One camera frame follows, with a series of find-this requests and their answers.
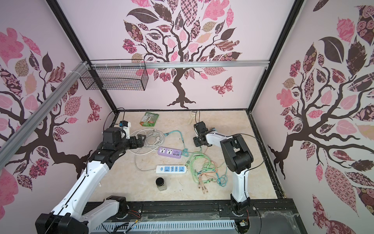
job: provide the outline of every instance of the aluminum rail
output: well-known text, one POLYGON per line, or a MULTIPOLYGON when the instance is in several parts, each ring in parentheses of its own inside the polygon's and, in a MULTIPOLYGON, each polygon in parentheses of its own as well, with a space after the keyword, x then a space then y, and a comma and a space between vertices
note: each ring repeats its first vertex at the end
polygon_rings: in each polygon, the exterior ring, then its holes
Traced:
MULTIPOLYGON (((133 67, 139 66, 138 63, 108 63, 102 61, 91 61, 92 67, 133 67)), ((239 60, 239 61, 206 61, 206 62, 161 62, 146 63, 146 68, 185 68, 185 67, 267 67, 268 60, 239 60)))
POLYGON ((13 157, 17 150, 34 132, 45 116, 53 109, 74 82, 87 71, 87 62, 81 62, 70 74, 57 86, 56 90, 47 97, 39 108, 21 125, 21 127, 2 146, 0 151, 0 170, 13 157))

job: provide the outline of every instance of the power strip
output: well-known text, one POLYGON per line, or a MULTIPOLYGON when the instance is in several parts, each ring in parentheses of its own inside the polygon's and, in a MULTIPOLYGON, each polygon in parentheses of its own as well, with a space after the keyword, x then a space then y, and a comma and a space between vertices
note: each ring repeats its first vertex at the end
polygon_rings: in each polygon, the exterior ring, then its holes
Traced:
POLYGON ((170 157, 170 158, 180 159, 182 157, 182 154, 181 154, 182 151, 180 151, 179 149, 171 149, 171 148, 166 148, 166 147, 160 147, 157 150, 157 153, 158 153, 158 155, 166 156, 166 157, 170 157))
POLYGON ((170 174, 185 174, 187 167, 185 165, 157 165, 156 174, 170 175, 170 174))

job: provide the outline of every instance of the robotic arm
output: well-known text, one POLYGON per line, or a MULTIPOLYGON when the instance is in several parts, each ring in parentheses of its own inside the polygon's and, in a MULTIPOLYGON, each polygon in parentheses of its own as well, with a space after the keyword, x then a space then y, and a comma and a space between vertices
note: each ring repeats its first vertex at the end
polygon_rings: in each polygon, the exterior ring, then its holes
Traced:
POLYGON ((196 123, 194 128, 196 137, 193 138, 193 142, 196 147, 216 145, 222 148, 226 165, 233 172, 231 206, 236 214, 241 213, 250 205, 248 174, 245 174, 245 172, 253 162, 251 151, 240 134, 225 136, 218 133, 214 128, 208 130, 204 122, 196 123))
POLYGON ((82 215, 83 209, 100 180, 114 162, 128 149, 141 148, 145 135, 130 137, 131 123, 121 121, 121 128, 107 128, 103 141, 88 160, 87 167, 77 182, 49 214, 41 214, 35 226, 38 234, 82 233, 88 234, 113 215, 127 214, 125 197, 110 196, 100 206, 82 215))

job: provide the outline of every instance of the jar lid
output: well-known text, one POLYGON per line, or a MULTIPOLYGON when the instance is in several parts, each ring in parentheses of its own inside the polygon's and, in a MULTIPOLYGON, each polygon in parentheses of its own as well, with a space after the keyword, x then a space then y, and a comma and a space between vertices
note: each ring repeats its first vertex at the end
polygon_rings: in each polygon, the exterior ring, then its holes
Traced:
POLYGON ((161 177, 158 177, 158 178, 156 179, 156 185, 157 185, 157 186, 162 186, 163 184, 164 184, 164 179, 161 178, 161 177))

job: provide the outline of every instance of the wire basket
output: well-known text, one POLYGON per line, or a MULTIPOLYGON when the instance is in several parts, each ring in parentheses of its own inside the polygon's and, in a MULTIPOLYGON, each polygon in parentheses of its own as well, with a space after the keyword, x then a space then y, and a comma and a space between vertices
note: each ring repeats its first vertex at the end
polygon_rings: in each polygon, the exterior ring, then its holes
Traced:
POLYGON ((104 66, 103 64, 101 64, 101 66, 92 65, 92 69, 83 73, 80 80, 86 90, 101 88, 111 90, 144 91, 148 82, 145 62, 144 60, 134 59, 131 61, 136 61, 134 66, 121 66, 120 64, 105 64, 104 66))

